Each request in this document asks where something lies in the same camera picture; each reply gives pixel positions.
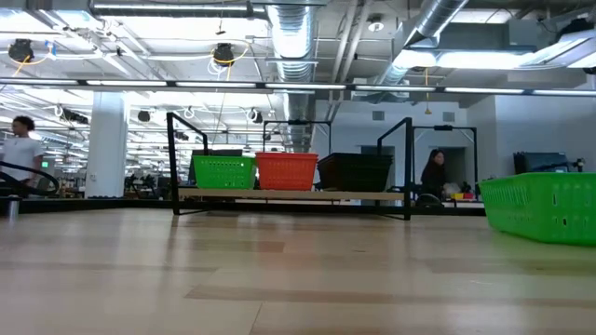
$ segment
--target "white column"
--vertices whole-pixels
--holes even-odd
[[[95,92],[85,197],[120,197],[129,132],[129,106],[122,92]]]

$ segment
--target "wooden table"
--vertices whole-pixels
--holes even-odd
[[[232,197],[238,199],[285,199],[285,200],[403,200],[401,193],[387,192],[310,192],[310,191],[271,191],[271,190],[210,190],[179,188],[180,198],[187,196]]]

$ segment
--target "doorway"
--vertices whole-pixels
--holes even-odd
[[[449,147],[439,149],[445,153],[447,182],[456,182],[461,186],[464,181],[467,181],[466,148]]]

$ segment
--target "wooden floor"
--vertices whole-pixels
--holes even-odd
[[[126,209],[0,221],[6,335],[593,335],[596,248],[485,218]]]

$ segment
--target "silver duct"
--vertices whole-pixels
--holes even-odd
[[[315,8],[306,6],[267,6],[272,24],[271,35],[277,57],[299,60],[310,58],[313,52]],[[278,62],[279,80],[282,82],[310,82],[314,64]],[[312,94],[285,94],[284,113],[288,120],[314,120],[315,97]],[[309,149],[312,126],[289,127],[289,139],[295,153]]]
[[[402,46],[407,47],[427,38],[436,37],[451,22],[455,15],[467,4],[468,0],[425,0],[420,8],[409,37]],[[395,86],[407,74],[408,68],[389,64],[376,81],[377,85]]]

